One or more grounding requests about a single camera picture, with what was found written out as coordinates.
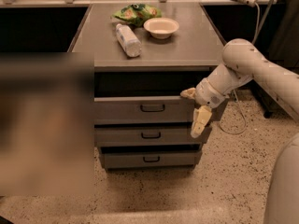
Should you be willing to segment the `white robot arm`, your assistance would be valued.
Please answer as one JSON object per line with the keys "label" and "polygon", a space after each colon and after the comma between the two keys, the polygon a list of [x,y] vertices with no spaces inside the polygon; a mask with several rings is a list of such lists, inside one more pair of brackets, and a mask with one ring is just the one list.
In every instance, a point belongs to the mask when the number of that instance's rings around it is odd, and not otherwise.
{"label": "white robot arm", "polygon": [[[180,93],[199,106],[193,111],[191,137],[198,137],[212,110],[228,93],[255,81],[294,120],[299,120],[299,75],[268,61],[252,43],[233,39],[222,50],[222,63],[200,83]],[[299,133],[280,150],[272,171],[263,224],[299,224]]]}

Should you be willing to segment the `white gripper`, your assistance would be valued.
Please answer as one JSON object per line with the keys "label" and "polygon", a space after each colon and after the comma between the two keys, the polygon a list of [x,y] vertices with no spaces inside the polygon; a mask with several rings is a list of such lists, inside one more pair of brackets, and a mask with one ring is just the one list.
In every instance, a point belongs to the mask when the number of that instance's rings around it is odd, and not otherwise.
{"label": "white gripper", "polygon": [[182,91],[180,96],[187,99],[195,98],[196,103],[201,105],[193,110],[191,137],[197,138],[212,116],[211,109],[218,107],[225,100],[225,96],[215,90],[207,78],[202,79],[196,88]]}

